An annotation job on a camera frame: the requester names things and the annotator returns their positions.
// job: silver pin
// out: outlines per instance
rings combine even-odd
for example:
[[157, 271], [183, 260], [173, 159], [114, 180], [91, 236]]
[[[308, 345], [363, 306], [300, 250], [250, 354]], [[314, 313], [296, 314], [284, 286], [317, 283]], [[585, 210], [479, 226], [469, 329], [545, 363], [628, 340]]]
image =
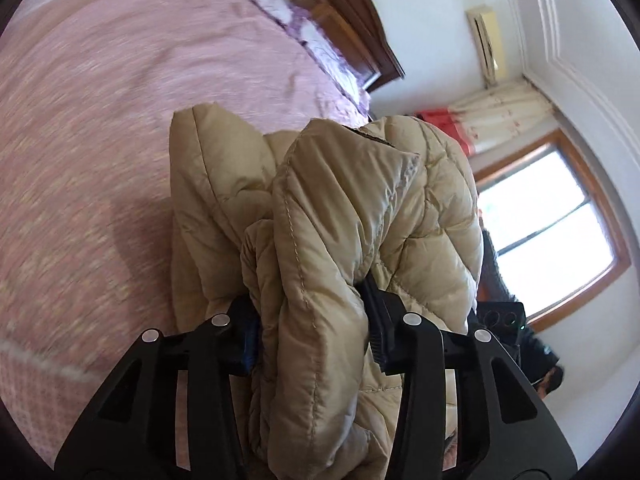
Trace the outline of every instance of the silver pin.
[[402, 321], [404, 321], [407, 325], [418, 326], [422, 323], [422, 318], [418, 316], [415, 312], [407, 312], [402, 316]]
[[142, 334], [142, 341], [145, 343], [152, 343], [153, 341], [157, 341], [160, 337], [160, 333], [155, 328], [150, 328], [149, 330], [145, 330]]
[[476, 339], [481, 343], [488, 343], [491, 341], [491, 332], [484, 330], [483, 328], [476, 330], [474, 336], [476, 336]]
[[216, 314], [211, 318], [213, 326], [227, 326], [231, 322], [231, 318], [227, 314]]

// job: window frame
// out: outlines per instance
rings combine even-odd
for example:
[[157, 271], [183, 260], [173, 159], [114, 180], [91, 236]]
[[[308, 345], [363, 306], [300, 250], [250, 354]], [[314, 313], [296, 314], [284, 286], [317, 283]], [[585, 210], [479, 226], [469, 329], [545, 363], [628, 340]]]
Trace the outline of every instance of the window frame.
[[536, 332], [549, 328], [589, 303], [617, 280], [631, 265], [625, 237], [602, 186], [591, 173], [578, 149], [562, 130], [554, 130], [503, 160], [476, 171], [474, 173], [476, 187], [481, 189], [496, 183], [497, 180], [508, 178], [511, 174], [538, 160], [543, 156], [543, 153], [550, 153], [555, 150], [558, 151], [569, 170], [574, 174], [578, 184], [584, 189], [585, 194], [594, 205], [600, 219], [602, 231], [613, 252], [613, 260], [607, 269], [576, 290], [572, 295], [527, 319], [529, 326]]

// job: floral curtain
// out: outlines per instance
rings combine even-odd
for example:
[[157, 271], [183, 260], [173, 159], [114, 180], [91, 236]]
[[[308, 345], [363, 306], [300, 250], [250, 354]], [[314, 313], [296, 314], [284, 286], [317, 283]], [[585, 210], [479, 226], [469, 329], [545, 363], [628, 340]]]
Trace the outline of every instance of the floral curtain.
[[466, 156], [485, 152], [534, 127], [553, 105], [525, 79], [503, 83], [460, 99], [448, 108], [416, 116], [459, 142]]

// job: puffer jacket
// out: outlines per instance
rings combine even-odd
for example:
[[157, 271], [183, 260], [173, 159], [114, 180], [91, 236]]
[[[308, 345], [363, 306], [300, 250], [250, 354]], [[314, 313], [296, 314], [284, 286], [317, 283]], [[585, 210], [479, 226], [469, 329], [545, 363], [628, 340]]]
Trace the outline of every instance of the puffer jacket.
[[[482, 235], [460, 147], [399, 116], [263, 135], [213, 104], [175, 113], [170, 159], [179, 328], [247, 292], [262, 319], [260, 362], [233, 384], [250, 477], [383, 478], [402, 384], [367, 349], [353, 285], [371, 269], [407, 310], [466, 333]], [[452, 372], [446, 393], [448, 436]]]

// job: pink bedspread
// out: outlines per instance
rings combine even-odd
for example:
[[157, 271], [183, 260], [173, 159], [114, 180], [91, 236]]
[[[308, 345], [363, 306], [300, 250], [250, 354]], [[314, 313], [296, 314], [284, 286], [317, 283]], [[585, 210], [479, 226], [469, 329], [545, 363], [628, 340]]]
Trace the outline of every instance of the pink bedspread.
[[170, 308], [168, 127], [217, 101], [265, 133], [366, 122], [247, 0], [53, 0], [0, 38], [0, 396], [49, 463]]

